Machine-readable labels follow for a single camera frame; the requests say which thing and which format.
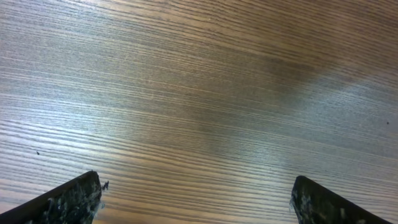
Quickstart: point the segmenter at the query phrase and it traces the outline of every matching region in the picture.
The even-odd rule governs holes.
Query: brown wood grain
[[[93,169],[97,224],[297,223],[297,175],[397,223],[397,11],[0,0],[0,212]]]

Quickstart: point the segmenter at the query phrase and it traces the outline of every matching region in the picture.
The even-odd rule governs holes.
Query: wooden table
[[[398,222],[398,3],[0,0],[0,212],[88,170],[95,223]]]

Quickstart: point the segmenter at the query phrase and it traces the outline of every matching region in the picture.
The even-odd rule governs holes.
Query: debris
[[[105,184],[102,186],[102,190],[107,190],[109,187],[109,181],[105,182]]]

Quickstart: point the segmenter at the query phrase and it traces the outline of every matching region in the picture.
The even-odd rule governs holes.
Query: wooden surface
[[[397,223],[397,11],[0,0],[0,212],[93,169],[95,223],[297,223],[297,175]]]

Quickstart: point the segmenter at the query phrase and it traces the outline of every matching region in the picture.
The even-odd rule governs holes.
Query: small dark spot
[[[105,184],[102,186],[102,190],[107,190],[109,187],[109,181],[105,182]]]

